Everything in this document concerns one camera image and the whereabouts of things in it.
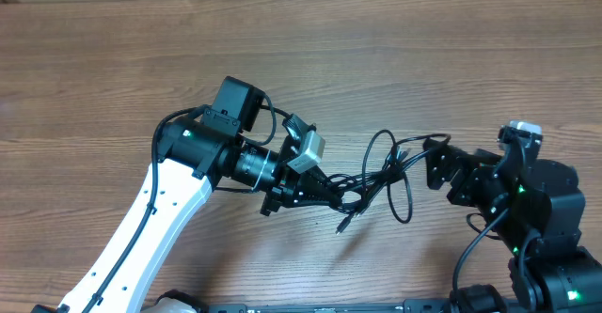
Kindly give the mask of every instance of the green led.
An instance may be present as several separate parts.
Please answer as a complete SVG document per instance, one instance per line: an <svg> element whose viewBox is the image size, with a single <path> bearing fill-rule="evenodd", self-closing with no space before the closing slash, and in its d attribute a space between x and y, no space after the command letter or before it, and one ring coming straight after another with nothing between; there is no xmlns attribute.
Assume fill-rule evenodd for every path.
<svg viewBox="0 0 602 313"><path fill-rule="evenodd" d="M566 294L568 295L568 300L579 299L579 292L577 292L576 290L569 290L568 292L566 292Z"/></svg>

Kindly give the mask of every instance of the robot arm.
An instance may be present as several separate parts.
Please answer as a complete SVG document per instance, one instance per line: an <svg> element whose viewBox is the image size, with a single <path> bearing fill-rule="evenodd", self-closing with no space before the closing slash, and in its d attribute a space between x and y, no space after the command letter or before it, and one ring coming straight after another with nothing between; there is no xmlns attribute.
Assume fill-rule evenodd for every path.
<svg viewBox="0 0 602 313"><path fill-rule="evenodd" d="M261 105L264 100L269 107ZM269 109L274 121L262 143L242 136L243 131L251 131L260 109ZM263 147L274 137L276 113L284 116L282 125L288 132L279 152ZM167 123L172 116L179 117ZM390 137L391 150L380 171L367 172L368 154L379 135ZM488 224L456 266L447 310L509 311L491 286L457 288L464 260L490 230L516 254L509 268L513 289L525 310L577 313L602 309L602 267L577 246L585 206L577 173L557 162L537 160L541 129L524 122L502 127L503 157L482 150L467 154L448 145L450 139L437 133L396 141L390 131L382 130L368 146L361 174L327 176L318 166L325 141L315 125L274 108L254 86L227 77L211 106L182 110L157 127L153 163L138 198L99 260L63 299L58 312L138 312L175 239L212 191L264 192L264 215L280 207L328 206L345 214L337 227L339 234L386 188L395 218L407 224L412 198L405 171L423 158L428 186L438 189L449 181L450 202L477 208ZM416 140L424 140L424 151L407 158L408 151L401 146ZM155 175L158 185L152 183ZM223 177L250 189L220 188L217 184ZM400 180L405 181L408 196L405 219L395 212L390 194L390 185ZM360 200L345 203L347 192L358 194Z"/></svg>

